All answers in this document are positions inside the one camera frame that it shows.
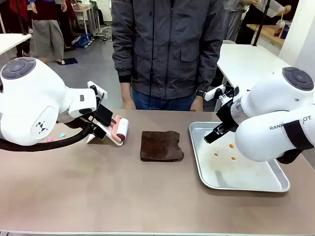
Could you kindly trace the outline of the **person's left hand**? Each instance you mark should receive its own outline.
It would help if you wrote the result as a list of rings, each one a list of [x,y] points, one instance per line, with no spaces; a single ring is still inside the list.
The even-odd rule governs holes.
[[[203,97],[196,96],[191,104],[190,111],[192,112],[203,112]]]

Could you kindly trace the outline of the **person's right hand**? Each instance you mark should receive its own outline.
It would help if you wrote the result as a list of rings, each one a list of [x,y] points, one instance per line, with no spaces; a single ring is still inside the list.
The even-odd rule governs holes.
[[[123,101],[123,109],[135,110],[135,104],[131,98],[130,83],[120,83],[121,85],[121,97]]]

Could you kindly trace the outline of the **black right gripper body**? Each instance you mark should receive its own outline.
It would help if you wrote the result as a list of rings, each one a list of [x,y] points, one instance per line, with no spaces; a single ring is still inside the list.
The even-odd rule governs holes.
[[[219,132],[235,132],[239,126],[231,114],[232,104],[233,100],[231,98],[224,105],[221,105],[220,109],[216,113],[217,117],[221,120],[221,124],[216,128]]]

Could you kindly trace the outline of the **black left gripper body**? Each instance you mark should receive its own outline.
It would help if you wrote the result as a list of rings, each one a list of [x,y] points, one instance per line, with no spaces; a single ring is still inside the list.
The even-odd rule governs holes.
[[[83,123],[83,129],[89,128],[90,131],[94,131],[97,127],[97,124],[95,124],[93,120],[89,120],[87,118],[80,117],[80,121]]]

